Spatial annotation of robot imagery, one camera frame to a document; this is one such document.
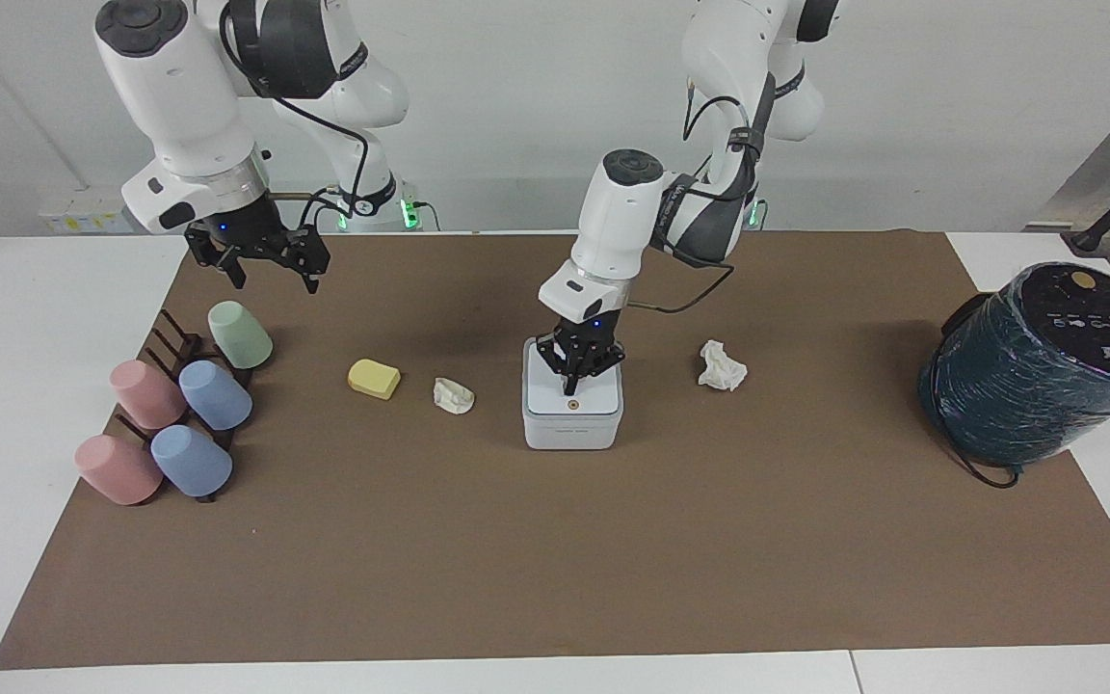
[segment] blue cup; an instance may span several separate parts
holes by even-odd
[[[191,362],[182,369],[178,383],[188,404],[213,431],[241,425],[251,414],[250,392],[212,362]]]
[[[209,496],[219,491],[233,471],[230,453],[190,426],[165,428],[151,447],[157,465],[188,496]]]

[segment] blue object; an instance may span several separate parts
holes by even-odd
[[[153,460],[165,476],[188,496],[209,496],[233,472],[230,453],[190,426],[165,428],[153,439]]]
[[[965,456],[1018,469],[1110,419],[1109,275],[1035,265],[945,332],[919,396]]]
[[[178,383],[188,404],[213,431],[241,425],[251,414],[250,392],[212,362],[191,362],[182,369]]]

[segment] crumpled paper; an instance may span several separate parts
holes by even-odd
[[[718,391],[735,391],[748,374],[748,368],[727,356],[723,343],[710,340],[700,348],[705,360],[705,373],[697,379],[697,385],[708,385]]]
[[[436,378],[435,404],[445,413],[467,413],[474,408],[474,391],[446,378]]]

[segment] white robotic arm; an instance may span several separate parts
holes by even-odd
[[[95,34],[157,154],[123,185],[128,209],[153,233],[185,228],[198,262],[234,286],[245,281],[239,259],[266,259],[294,269],[313,293],[329,260],[313,224],[283,228],[238,97],[274,99],[316,138],[352,229],[417,225],[379,141],[356,130],[401,122],[408,93],[370,57],[345,0],[111,0]]]
[[[599,163],[572,257],[538,290],[559,322],[537,339],[537,352],[563,375],[565,395],[625,358],[614,329],[645,247],[692,266],[728,266],[723,260],[754,203],[765,137],[803,140],[819,122],[824,98],[807,80],[801,43],[824,39],[838,14],[838,0],[697,1],[683,61],[705,98],[702,111],[715,109],[720,124],[709,172],[662,172],[638,150]]]

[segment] sponge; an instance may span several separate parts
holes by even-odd
[[[359,360],[349,369],[349,386],[354,391],[365,392],[373,399],[392,399],[397,383],[401,383],[401,372],[386,364]]]

